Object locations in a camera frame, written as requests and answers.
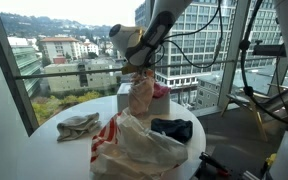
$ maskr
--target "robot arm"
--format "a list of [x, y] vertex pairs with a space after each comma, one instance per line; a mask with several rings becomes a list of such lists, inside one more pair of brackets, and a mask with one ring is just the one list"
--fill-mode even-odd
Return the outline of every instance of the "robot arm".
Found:
[[127, 61], [137, 67], [147, 66], [152, 53], [173, 27], [192, 0], [155, 0], [150, 24], [143, 27], [115, 25], [109, 36]]

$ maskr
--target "round white table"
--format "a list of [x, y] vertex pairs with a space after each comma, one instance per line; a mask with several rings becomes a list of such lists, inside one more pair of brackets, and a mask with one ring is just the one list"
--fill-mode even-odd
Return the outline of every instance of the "round white table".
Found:
[[[52, 117], [30, 137], [18, 155], [19, 180], [88, 180], [92, 137], [97, 133], [85, 134], [79, 139], [57, 142], [59, 135], [57, 124], [72, 116], [84, 116], [98, 112], [102, 127], [117, 113], [116, 96], [90, 100], [73, 106]], [[188, 160], [181, 166], [165, 173], [162, 179], [190, 179], [196, 172], [201, 160], [199, 156], [205, 151], [206, 138], [198, 119], [187, 109], [171, 102], [169, 115], [151, 115], [149, 118], [183, 119], [193, 122], [193, 136], [186, 144]]]

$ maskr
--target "floor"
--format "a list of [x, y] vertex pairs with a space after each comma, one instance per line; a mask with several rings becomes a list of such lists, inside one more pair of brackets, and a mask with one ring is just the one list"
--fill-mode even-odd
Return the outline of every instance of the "floor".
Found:
[[261, 139], [256, 122], [241, 109], [198, 117], [206, 133], [206, 153], [212, 154], [216, 145], [224, 144], [266, 159], [276, 153], [284, 134], [284, 125], [272, 122], [267, 130], [268, 142]]

